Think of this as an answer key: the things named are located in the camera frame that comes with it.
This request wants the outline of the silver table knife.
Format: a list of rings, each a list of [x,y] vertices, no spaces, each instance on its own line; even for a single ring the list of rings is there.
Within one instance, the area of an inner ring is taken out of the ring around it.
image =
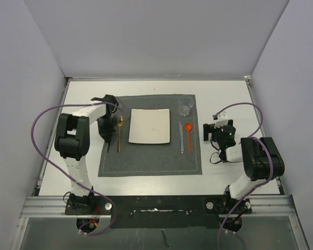
[[[183,142],[183,126],[182,123],[179,121],[179,132],[180,132],[180,141],[181,141],[181,153],[185,153],[184,149],[184,142]]]

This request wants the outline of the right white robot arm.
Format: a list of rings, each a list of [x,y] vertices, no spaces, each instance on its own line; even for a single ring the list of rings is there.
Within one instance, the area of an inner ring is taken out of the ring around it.
[[[219,157],[216,162],[210,159],[211,164],[243,163],[244,174],[226,187],[225,197],[221,200],[223,210],[228,213],[235,212],[251,190],[285,172],[284,161],[271,137],[243,137],[238,144],[235,132],[232,120],[203,124],[203,140],[211,143],[216,150],[212,154]]]

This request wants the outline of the clear plastic cup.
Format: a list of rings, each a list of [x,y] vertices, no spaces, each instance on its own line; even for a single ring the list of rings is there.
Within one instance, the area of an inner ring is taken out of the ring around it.
[[[194,105],[194,100],[190,95],[178,97],[178,112],[181,116],[188,116]]]

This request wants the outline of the dark grey cloth placemat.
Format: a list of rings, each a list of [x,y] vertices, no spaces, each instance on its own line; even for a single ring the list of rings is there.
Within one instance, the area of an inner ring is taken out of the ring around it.
[[[111,147],[106,153],[107,144],[102,149],[99,163],[99,177],[128,176],[170,176],[202,174],[201,148],[199,142],[198,117],[195,95],[194,105],[188,116],[178,112],[178,97],[181,94],[121,96],[119,99],[125,111],[117,111],[123,116],[121,128],[121,148],[117,152],[118,129],[111,138]],[[131,109],[170,109],[170,143],[168,144],[132,144],[128,142]],[[181,153],[179,121],[183,126],[185,153]],[[191,153],[187,150],[187,132],[184,125],[190,122]]]

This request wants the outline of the orange plastic spoon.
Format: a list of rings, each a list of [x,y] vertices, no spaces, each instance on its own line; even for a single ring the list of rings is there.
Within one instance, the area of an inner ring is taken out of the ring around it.
[[[190,122],[187,122],[185,125],[184,125],[184,128],[187,132],[187,150],[188,150],[188,153],[190,154],[191,153],[191,138],[190,138],[190,132],[191,130],[193,129],[193,125],[190,123]]]

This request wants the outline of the white square plate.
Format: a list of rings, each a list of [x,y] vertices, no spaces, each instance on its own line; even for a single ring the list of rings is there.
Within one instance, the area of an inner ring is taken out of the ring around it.
[[[170,109],[131,109],[128,142],[170,143]]]

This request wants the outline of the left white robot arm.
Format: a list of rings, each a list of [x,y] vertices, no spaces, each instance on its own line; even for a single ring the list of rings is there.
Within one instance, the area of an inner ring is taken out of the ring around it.
[[[68,205],[84,214],[90,214],[96,209],[85,159],[90,148],[90,125],[96,122],[100,137],[106,144],[110,144],[116,131],[117,116],[114,113],[118,106],[116,97],[107,94],[103,98],[92,98],[91,106],[71,114],[60,114],[58,119],[55,150],[64,159],[68,174],[74,178]]]

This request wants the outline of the gold fork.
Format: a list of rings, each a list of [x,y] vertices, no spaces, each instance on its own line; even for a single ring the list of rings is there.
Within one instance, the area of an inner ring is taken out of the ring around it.
[[[121,148],[121,128],[123,126],[123,116],[120,116],[118,119],[118,145],[117,145],[117,152],[120,152]]]

